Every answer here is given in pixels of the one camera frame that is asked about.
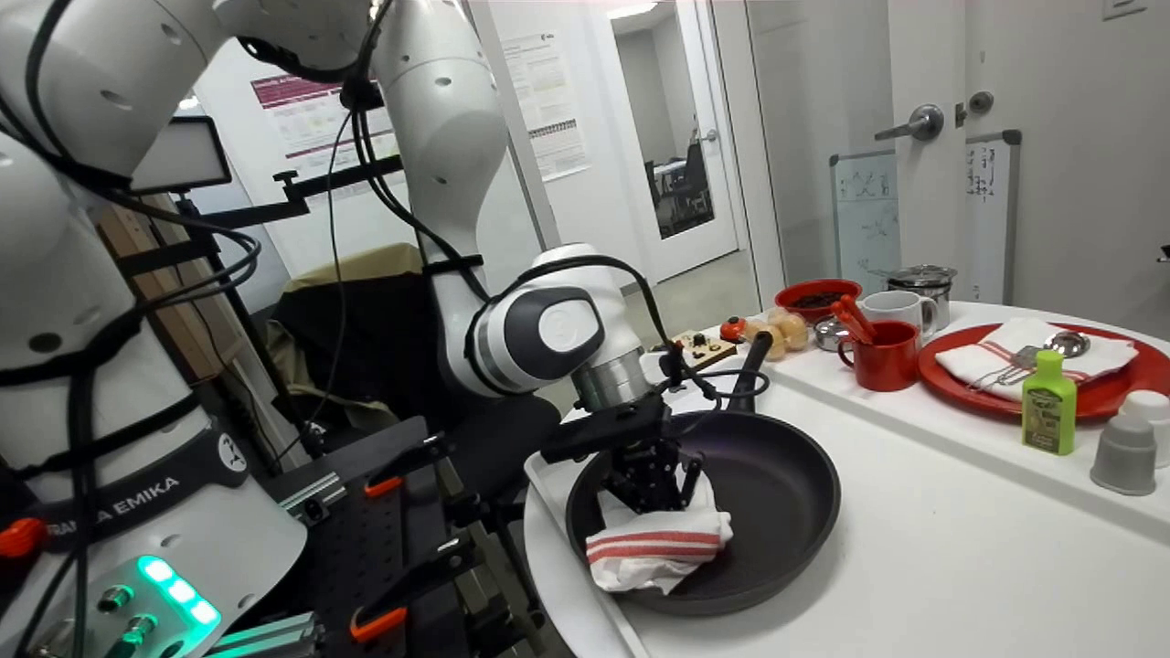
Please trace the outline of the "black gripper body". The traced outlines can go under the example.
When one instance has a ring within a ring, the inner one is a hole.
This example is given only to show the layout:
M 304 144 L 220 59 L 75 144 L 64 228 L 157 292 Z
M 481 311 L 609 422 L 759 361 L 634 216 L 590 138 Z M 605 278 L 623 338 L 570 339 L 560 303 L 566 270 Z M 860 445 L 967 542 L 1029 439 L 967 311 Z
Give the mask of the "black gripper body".
M 659 399 L 609 406 L 560 426 L 541 443 L 543 462 L 600 462 L 605 489 L 673 489 L 675 451 L 664 443 L 664 406 Z

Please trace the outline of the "robot base with green lights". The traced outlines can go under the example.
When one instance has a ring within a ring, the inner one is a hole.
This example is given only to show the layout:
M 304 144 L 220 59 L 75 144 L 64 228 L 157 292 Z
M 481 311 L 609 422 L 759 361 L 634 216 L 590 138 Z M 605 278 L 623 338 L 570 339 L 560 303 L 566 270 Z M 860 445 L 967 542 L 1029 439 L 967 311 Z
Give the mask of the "robot base with green lights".
M 27 506 L 2 658 L 199 658 L 298 561 L 60 177 L 9 138 L 0 250 L 0 443 Z

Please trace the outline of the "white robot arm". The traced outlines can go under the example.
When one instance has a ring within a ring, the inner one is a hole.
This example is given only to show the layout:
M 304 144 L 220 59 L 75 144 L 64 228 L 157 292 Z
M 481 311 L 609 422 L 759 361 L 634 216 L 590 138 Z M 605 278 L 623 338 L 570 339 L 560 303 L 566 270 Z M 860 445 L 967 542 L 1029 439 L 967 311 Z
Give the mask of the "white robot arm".
M 2 464 L 75 496 L 136 445 L 182 445 L 196 412 L 94 232 L 141 211 L 130 174 L 222 43 L 387 108 L 405 183 L 378 200 L 421 239 L 439 375 L 469 399 L 600 376 L 648 397 L 604 259 L 554 250 L 505 292 L 477 282 L 473 223 L 506 125 L 458 0 L 2 0 Z

